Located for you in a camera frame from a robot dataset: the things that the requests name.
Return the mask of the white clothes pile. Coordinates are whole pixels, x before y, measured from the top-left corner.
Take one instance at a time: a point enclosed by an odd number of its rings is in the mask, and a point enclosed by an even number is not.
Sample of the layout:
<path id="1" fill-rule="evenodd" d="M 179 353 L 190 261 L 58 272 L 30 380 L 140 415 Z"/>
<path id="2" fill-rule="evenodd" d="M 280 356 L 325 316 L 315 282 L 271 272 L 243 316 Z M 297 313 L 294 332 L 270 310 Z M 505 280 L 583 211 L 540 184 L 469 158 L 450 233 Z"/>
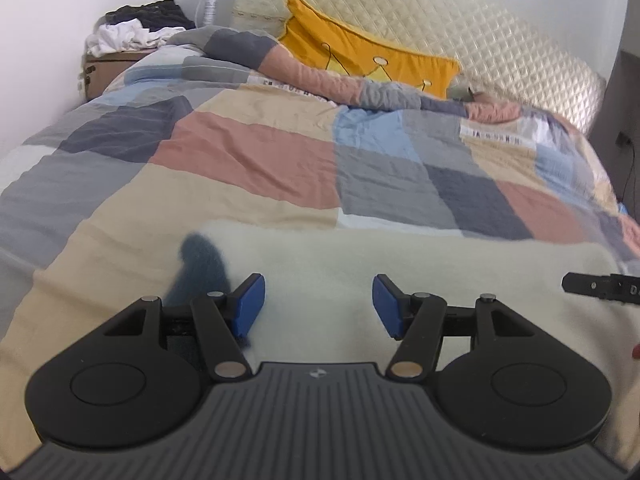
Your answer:
<path id="1" fill-rule="evenodd" d="M 152 32 L 137 18 L 115 25 L 102 24 L 87 38 L 87 54 L 102 58 L 108 54 L 156 49 L 167 44 L 172 36 L 185 31 L 184 27 L 163 27 Z"/>

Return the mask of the black clothes pile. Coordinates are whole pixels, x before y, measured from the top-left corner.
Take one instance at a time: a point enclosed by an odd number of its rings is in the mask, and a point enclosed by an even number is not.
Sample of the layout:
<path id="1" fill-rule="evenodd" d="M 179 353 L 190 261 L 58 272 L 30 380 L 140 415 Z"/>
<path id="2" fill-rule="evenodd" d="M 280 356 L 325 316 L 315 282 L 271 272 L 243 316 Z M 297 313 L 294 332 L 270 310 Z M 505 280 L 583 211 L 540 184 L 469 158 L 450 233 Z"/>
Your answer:
<path id="1" fill-rule="evenodd" d="M 143 6 L 121 6 L 104 15 L 104 21 L 109 25 L 131 20 L 138 20 L 143 28 L 151 32 L 157 32 L 165 27 L 183 27 L 184 29 L 195 27 L 194 21 L 184 14 L 175 0 L 160 0 Z"/>

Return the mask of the grey bedside cabinet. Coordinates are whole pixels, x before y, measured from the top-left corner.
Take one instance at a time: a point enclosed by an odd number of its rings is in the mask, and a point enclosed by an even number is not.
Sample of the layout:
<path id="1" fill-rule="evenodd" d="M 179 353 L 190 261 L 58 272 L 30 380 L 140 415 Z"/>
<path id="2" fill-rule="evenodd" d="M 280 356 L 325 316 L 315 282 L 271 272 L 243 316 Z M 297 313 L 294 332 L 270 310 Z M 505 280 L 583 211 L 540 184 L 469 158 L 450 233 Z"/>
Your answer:
<path id="1" fill-rule="evenodd" d="M 618 52 L 604 100 L 589 136 L 617 199 L 639 214 L 639 58 Z"/>

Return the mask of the patchwork quilt cover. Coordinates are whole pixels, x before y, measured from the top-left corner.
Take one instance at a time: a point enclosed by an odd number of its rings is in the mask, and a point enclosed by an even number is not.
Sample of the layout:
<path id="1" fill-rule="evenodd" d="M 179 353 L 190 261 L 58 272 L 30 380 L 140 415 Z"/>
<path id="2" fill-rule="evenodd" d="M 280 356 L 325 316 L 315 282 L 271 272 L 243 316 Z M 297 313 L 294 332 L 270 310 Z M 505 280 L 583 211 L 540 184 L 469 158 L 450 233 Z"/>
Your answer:
<path id="1" fill-rule="evenodd" d="M 315 70 L 263 32 L 184 32 L 1 159 L 1 463 L 38 446 L 44 362 L 146 295 L 264 274 L 247 359 L 384 362 L 375 274 L 492 292 L 602 370 L 600 443 L 639 458 L 635 306 L 562 277 L 635 274 L 639 227 L 588 140 L 545 110 Z"/>

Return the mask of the cream quilted headboard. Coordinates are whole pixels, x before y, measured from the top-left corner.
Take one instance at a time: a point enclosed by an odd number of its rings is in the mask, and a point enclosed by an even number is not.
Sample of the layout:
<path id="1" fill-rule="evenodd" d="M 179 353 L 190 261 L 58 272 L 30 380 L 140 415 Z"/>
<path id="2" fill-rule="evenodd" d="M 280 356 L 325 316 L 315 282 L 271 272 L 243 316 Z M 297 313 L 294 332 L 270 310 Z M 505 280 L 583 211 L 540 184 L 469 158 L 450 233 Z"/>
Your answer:
<path id="1" fill-rule="evenodd" d="M 494 96 L 558 113 L 590 133 L 605 81 L 528 21 L 487 0 L 306 0 L 330 18 L 459 61 L 461 79 Z M 286 0 L 234 0 L 232 24 L 279 36 Z"/>

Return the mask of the cardboard box nightstand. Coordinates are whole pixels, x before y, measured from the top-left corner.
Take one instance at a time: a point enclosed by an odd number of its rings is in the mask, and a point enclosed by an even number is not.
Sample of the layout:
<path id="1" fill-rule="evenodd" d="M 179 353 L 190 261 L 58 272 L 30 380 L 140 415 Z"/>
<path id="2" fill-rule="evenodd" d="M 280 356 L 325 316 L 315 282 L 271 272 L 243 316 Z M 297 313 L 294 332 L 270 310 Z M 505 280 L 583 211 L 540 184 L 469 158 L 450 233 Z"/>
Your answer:
<path id="1" fill-rule="evenodd" d="M 100 96 L 108 85 L 113 82 L 127 68 L 133 66 L 155 49 L 134 52 L 117 52 L 102 55 L 99 58 L 91 54 L 85 56 L 84 88 L 87 101 Z"/>

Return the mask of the yellow crown cushion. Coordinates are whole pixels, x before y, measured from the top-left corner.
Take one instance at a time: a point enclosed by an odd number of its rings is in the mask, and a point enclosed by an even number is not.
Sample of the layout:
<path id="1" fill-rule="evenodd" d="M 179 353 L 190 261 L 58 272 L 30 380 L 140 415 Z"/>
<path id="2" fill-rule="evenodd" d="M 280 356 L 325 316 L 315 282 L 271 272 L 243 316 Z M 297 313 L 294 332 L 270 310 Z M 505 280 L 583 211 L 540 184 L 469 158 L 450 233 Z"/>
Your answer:
<path id="1" fill-rule="evenodd" d="M 401 82 L 438 98 L 457 74 L 452 58 L 423 54 L 330 18 L 305 0 L 286 0 L 290 16 L 279 38 L 300 62 L 340 75 Z"/>

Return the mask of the white plastic bottle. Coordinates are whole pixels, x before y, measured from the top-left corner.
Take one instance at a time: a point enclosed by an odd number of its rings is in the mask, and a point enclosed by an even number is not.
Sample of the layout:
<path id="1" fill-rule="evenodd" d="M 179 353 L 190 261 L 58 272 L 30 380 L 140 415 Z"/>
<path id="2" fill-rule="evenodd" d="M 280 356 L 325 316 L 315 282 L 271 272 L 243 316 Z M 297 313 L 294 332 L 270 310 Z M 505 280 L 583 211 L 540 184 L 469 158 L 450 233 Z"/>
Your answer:
<path id="1" fill-rule="evenodd" d="M 202 11 L 202 25 L 209 26 L 213 25 L 216 18 L 216 6 L 217 0 L 202 0 L 203 3 L 203 11 Z"/>

